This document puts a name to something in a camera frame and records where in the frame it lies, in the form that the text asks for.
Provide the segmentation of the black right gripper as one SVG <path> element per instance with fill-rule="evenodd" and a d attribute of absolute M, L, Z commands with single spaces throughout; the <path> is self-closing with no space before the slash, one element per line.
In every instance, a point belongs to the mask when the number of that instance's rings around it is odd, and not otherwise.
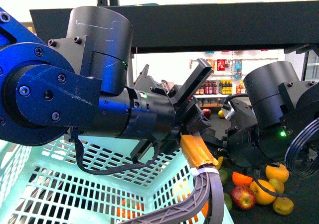
<path fill-rule="evenodd" d="M 255 143 L 258 140 L 257 119 L 251 108 L 239 99 L 231 99 L 222 109 L 227 113 L 230 127 L 225 135 L 218 139 L 215 130 L 209 128 L 202 138 L 209 150 L 219 156 L 224 156 L 241 168 L 259 167 L 259 149 Z"/>

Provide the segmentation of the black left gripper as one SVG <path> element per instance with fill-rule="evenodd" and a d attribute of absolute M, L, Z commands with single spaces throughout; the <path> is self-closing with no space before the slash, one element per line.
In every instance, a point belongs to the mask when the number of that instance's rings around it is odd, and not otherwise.
<path fill-rule="evenodd" d="M 206 130 L 210 124 L 197 101 L 189 98 L 181 107 L 171 101 L 175 91 L 157 83 L 145 65 L 133 87 L 118 96 L 102 96 L 97 136 L 141 140 L 157 152 L 175 150 L 182 133 Z"/>

